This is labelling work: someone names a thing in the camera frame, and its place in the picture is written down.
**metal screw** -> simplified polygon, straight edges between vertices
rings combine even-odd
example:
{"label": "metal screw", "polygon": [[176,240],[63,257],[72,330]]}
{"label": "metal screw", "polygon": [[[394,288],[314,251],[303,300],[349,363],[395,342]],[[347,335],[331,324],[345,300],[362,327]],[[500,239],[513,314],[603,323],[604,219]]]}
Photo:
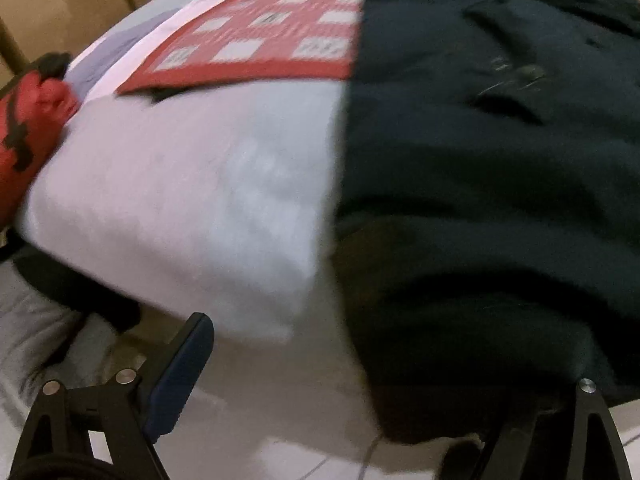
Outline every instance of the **metal screw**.
{"label": "metal screw", "polygon": [[587,394],[592,394],[596,391],[596,383],[594,383],[591,379],[580,379],[580,389]]}
{"label": "metal screw", "polygon": [[136,371],[131,368],[125,368],[116,374],[116,382],[119,384],[129,384],[130,382],[133,382],[133,379],[135,378]]}
{"label": "metal screw", "polygon": [[42,387],[42,393],[45,395],[53,395],[60,389],[60,383],[58,381],[49,381]]}

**bed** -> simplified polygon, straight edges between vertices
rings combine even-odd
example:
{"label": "bed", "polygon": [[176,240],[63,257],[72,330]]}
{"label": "bed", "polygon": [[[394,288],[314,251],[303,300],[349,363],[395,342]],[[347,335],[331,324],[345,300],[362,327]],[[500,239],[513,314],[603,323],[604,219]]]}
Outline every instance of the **bed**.
{"label": "bed", "polygon": [[[74,61],[67,81],[82,108],[18,228],[116,290],[214,319],[221,344],[158,445],[174,478],[357,478],[378,429],[321,265],[344,83],[248,82],[157,104],[113,95],[221,1],[154,0]],[[618,409],[625,434],[629,410]],[[367,478],[432,478],[449,444],[383,444]]]}

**black bracket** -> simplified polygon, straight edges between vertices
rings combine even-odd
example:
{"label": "black bracket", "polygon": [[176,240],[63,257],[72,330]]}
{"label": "black bracket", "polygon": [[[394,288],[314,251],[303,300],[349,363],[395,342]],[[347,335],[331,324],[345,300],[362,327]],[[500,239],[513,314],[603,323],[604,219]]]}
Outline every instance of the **black bracket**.
{"label": "black bracket", "polygon": [[596,384],[519,391],[485,444],[472,480],[632,480],[625,451]]}
{"label": "black bracket", "polygon": [[[100,478],[168,480],[153,445],[171,432],[213,349],[205,314],[192,314],[178,335],[139,371],[119,371],[102,386],[67,390],[49,381],[38,394],[15,451],[10,478],[82,478],[93,460],[89,431],[104,433],[113,466]],[[85,464],[56,476],[56,460]],[[38,474],[31,470],[38,467]],[[41,476],[45,470],[49,476]]]}

